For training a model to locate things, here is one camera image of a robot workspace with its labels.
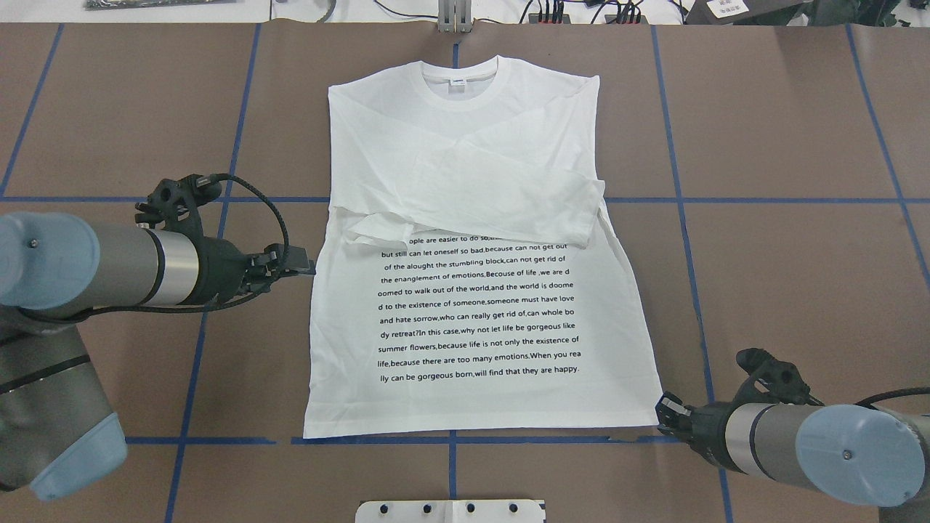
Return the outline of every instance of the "blue tape line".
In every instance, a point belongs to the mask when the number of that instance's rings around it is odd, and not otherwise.
[[[730,482],[726,477],[726,471],[722,468],[717,469],[720,479],[720,491],[724,494],[724,517],[726,523],[733,523],[733,504],[730,503]]]
[[[896,204],[895,198],[768,198],[684,196],[686,204]]]
[[[266,437],[127,436],[127,445],[277,445]]]
[[[61,33],[64,32],[64,24],[60,23],[58,30],[55,32],[55,39],[52,40],[52,48],[48,50],[48,56],[46,57],[46,65],[42,68],[42,73],[39,74],[39,82],[35,85],[35,92],[33,93],[33,99],[29,102],[29,109],[26,110],[25,117],[22,118],[22,126],[20,127],[20,134],[16,137],[16,143],[13,145],[13,152],[9,156],[9,162],[7,163],[7,171],[3,175],[3,180],[0,181],[0,196],[2,196],[7,191],[7,185],[9,185],[9,179],[13,176],[13,167],[16,165],[16,158],[20,155],[20,147],[22,146],[22,140],[26,137],[26,129],[29,128],[29,122],[33,119],[33,112],[35,112],[35,104],[39,102],[39,94],[42,92],[42,86],[46,83],[46,77],[48,76],[48,70],[51,69],[52,60],[55,58],[55,51],[58,49],[58,43],[61,40]]]
[[[165,509],[165,523],[174,519],[174,503],[178,499],[178,485],[180,484],[180,469],[184,465],[184,442],[178,444],[178,454],[175,456],[174,473],[171,475],[171,490],[168,491],[168,505]]]
[[[266,437],[187,437],[185,445],[277,445]]]
[[[458,431],[449,431],[449,499],[458,499]]]
[[[0,201],[9,203],[135,203],[144,202],[145,196],[3,196]]]
[[[910,235],[910,242],[914,246],[914,252],[917,255],[917,262],[921,266],[921,273],[923,273],[923,282],[927,286],[927,289],[930,290],[930,271],[927,270],[927,262],[923,257],[923,250],[921,249],[920,240],[917,238],[917,232],[914,230],[914,223],[910,219],[910,213],[908,212],[908,206],[904,201],[904,192],[901,191],[901,183],[897,179],[897,173],[895,172],[895,164],[891,161],[891,155],[888,153],[888,145],[884,141],[884,133],[882,133],[882,126],[878,123],[878,116],[875,114],[875,108],[871,103],[871,96],[869,95],[869,87],[866,86],[865,75],[862,74],[862,65],[859,63],[859,54],[856,51],[856,39],[853,37],[853,27],[850,24],[846,24],[846,38],[849,40],[849,50],[853,54],[853,64],[856,66],[856,76],[859,79],[859,86],[862,88],[862,96],[866,101],[866,108],[869,109],[869,117],[872,121],[872,126],[875,128],[875,136],[878,138],[879,147],[882,148],[882,157],[884,157],[884,164],[888,168],[888,175],[891,177],[891,183],[895,186],[895,194],[897,195],[897,202],[901,206],[901,213],[904,215],[904,222],[908,226],[908,235]]]
[[[197,377],[200,375],[200,360],[204,354],[204,341],[206,339],[206,315],[200,316],[200,328],[197,332],[197,345],[193,351],[193,364],[191,366],[191,378],[187,384],[187,399],[184,402],[184,417],[181,419],[180,438],[178,441],[178,455],[175,458],[174,473],[171,475],[171,489],[168,491],[168,505],[165,510],[165,523],[171,523],[174,518],[174,505],[178,499],[178,487],[180,486],[180,472],[184,465],[184,448],[188,431],[191,428],[191,414],[193,412],[193,393],[197,389]]]
[[[673,204],[676,200],[666,196],[632,196],[632,197],[605,197],[608,204]]]
[[[447,445],[448,436],[339,436],[304,439],[292,437],[291,445]]]
[[[669,144],[669,160],[671,161],[671,177],[675,184],[675,197],[678,199],[678,219],[682,227],[682,239],[684,241],[684,259],[687,262],[688,280],[691,284],[691,301],[694,305],[695,315],[697,316],[697,329],[700,333],[700,350],[704,358],[704,387],[707,390],[707,398],[710,402],[714,400],[713,378],[711,376],[711,359],[707,350],[707,337],[704,333],[704,316],[700,310],[700,296],[698,295],[698,281],[695,277],[694,259],[691,256],[691,239],[688,237],[687,221],[684,215],[684,195],[682,194],[682,184],[678,172],[678,157],[675,154],[675,141],[671,135],[671,117],[669,115],[669,101],[665,90],[665,74],[662,72],[662,57],[658,50],[658,32],[655,25],[649,26],[652,32],[652,49],[656,56],[656,76],[658,77],[658,93],[662,101],[662,116],[665,119],[665,138]],[[726,523],[733,523],[733,511],[730,503],[730,489],[726,483],[726,476],[723,470],[720,471],[720,492],[724,501],[724,515]]]
[[[144,202],[146,196],[0,196],[0,202],[6,203],[136,203]],[[329,196],[268,196],[279,204],[328,204]],[[261,203],[255,196],[226,196],[217,198],[217,202]],[[606,197],[608,204],[675,204],[674,196],[620,196]],[[731,197],[731,196],[685,196],[686,204],[865,204],[888,205],[901,201],[909,205],[930,204],[930,198],[783,198],[783,197]]]
[[[276,204],[328,204],[329,196],[268,196]],[[230,203],[260,203],[255,196],[230,196]]]
[[[173,436],[127,436],[127,445],[178,445],[179,437]]]
[[[610,436],[340,436],[303,439],[292,437],[291,445],[655,445],[679,443],[672,436],[639,436],[633,440]]]
[[[246,85],[243,89],[242,104],[239,108],[239,122],[236,125],[235,141],[232,144],[232,157],[230,159],[230,174],[235,173],[237,156],[239,155],[239,146],[242,143],[242,130],[246,124],[246,109],[248,108],[248,94],[252,84],[252,74],[255,72],[255,57],[259,49],[259,36],[261,35],[261,24],[255,24],[255,32],[252,37],[252,52],[248,59],[248,72],[246,73]],[[223,231],[226,227],[226,216],[229,212],[229,195],[233,184],[227,182],[225,191],[225,200],[223,209],[219,215],[219,228],[217,238],[223,237]],[[191,368],[191,379],[188,383],[187,400],[184,404],[184,418],[181,421],[180,442],[178,444],[178,456],[175,459],[175,470],[171,477],[171,490],[168,493],[168,503],[165,510],[165,523],[171,523],[174,518],[175,501],[178,499],[178,488],[180,485],[180,473],[184,465],[184,450],[187,446],[188,434],[191,428],[191,414],[193,412],[193,397],[197,390],[197,378],[200,375],[200,363],[204,354],[204,340],[206,338],[206,318],[208,313],[203,313],[200,319],[200,331],[197,334],[197,346],[193,353],[193,365]]]

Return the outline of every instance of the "black cable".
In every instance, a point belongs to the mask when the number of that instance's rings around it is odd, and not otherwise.
[[[688,10],[684,8],[684,0],[669,0],[671,4],[675,7],[678,7],[678,14],[682,15],[682,25],[684,25],[684,15],[688,14]]]
[[[285,225],[285,219],[281,216],[281,211],[278,210],[278,207],[274,205],[272,200],[268,198],[265,194],[255,188],[251,183],[233,176],[232,174],[219,174],[213,175],[216,176],[217,181],[232,181],[238,183],[245,187],[250,193],[254,194],[262,203],[264,203],[268,208],[272,210],[275,219],[278,221],[278,226],[281,228],[281,237],[284,240],[284,248],[281,251],[281,260],[278,262],[277,268],[272,271],[271,280],[265,283],[259,290],[253,290],[250,294],[245,295],[238,300],[233,300],[232,302],[219,303],[216,305],[211,305],[210,303],[196,306],[196,307],[147,307],[144,305],[119,305],[112,307],[100,307],[99,309],[86,309],[75,315],[72,315],[67,318],[57,319],[49,318],[37,314],[35,311],[30,311],[28,309],[20,309],[22,315],[36,320],[36,321],[45,321],[48,323],[78,323],[82,322],[91,316],[102,315],[105,313],[157,313],[163,315],[180,315],[180,314],[193,314],[193,313],[206,313],[213,311],[222,311],[225,309],[233,308],[237,305],[242,305],[246,302],[251,302],[255,300],[259,295],[264,294],[265,291],[272,285],[272,283],[278,281],[281,278],[281,273],[287,262],[287,256],[290,254],[290,236],[287,233],[287,226]]]
[[[395,11],[395,10],[391,9],[390,7],[387,7],[387,6],[385,6],[384,4],[381,4],[381,2],[379,2],[378,0],[371,0],[371,1],[374,2],[375,4],[378,4],[378,7],[384,9],[385,11],[387,11],[387,12],[389,12],[389,13],[395,14],[395,15],[397,15],[397,16],[399,16],[399,17],[408,17],[408,18],[412,18],[412,19],[439,20],[439,17],[437,17],[436,15],[409,15],[409,14],[407,14],[407,13],[401,13],[401,12]]]
[[[524,7],[524,14],[520,15],[520,21],[518,21],[517,23],[523,23],[524,18],[526,18],[526,12],[529,11],[529,7],[532,5],[533,5],[533,0],[529,0],[528,2],[526,2],[526,7]],[[542,9],[541,2],[539,3],[539,9]]]
[[[316,23],[323,23],[329,20],[329,17],[333,16],[333,11],[335,10],[336,10],[336,0],[329,0],[329,9],[326,10],[326,13],[322,17],[320,17],[320,19],[317,20]]]
[[[597,21],[597,16],[601,14],[601,11],[604,10],[605,7],[618,6],[618,5],[619,5],[619,2],[617,2],[617,0],[609,0],[607,2],[604,2],[603,4],[601,4],[600,7],[597,8],[597,11],[594,12],[594,17],[591,19],[591,23],[594,23],[595,21]]]
[[[885,401],[886,399],[893,399],[896,397],[905,397],[905,396],[923,396],[930,395],[930,387],[911,387],[908,389],[897,389],[896,391],[890,391],[886,393],[877,394],[875,396],[869,396],[863,400],[857,401],[855,405],[860,407],[865,407],[867,409],[875,409],[872,405],[873,403],[878,403],[879,401]]]

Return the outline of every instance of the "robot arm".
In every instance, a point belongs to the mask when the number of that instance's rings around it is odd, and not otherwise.
[[[265,202],[284,243],[246,255],[204,236],[197,208],[219,197],[221,181]],[[61,213],[0,216],[0,491],[28,484],[40,499],[59,498],[126,457],[123,429],[75,323],[114,311],[221,310],[281,277],[314,274],[306,251],[289,245],[273,203],[235,177],[163,180],[136,208],[140,227]]]
[[[656,405],[658,430],[714,466],[848,503],[900,507],[883,508],[883,520],[927,520],[930,418],[862,405],[824,406],[794,365],[761,349],[740,351],[737,363],[749,378],[733,401],[696,408],[667,392]],[[868,400],[860,403],[870,407]],[[914,507],[921,507],[921,518],[895,516]]]

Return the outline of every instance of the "light blue robot joint cap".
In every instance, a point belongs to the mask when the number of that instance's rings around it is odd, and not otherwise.
[[[126,436],[114,412],[72,443],[29,487],[44,502],[63,498],[116,470],[126,455]]]
[[[61,212],[0,216],[0,305],[44,310],[90,285],[100,242],[86,221]]]
[[[847,503],[898,506],[923,486],[920,438],[879,410],[856,405],[820,409],[801,424],[795,450],[811,482]]]

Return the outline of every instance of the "white label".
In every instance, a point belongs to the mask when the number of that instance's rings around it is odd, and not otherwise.
[[[707,7],[710,7],[713,16],[719,19],[750,11],[743,0],[708,0]]]

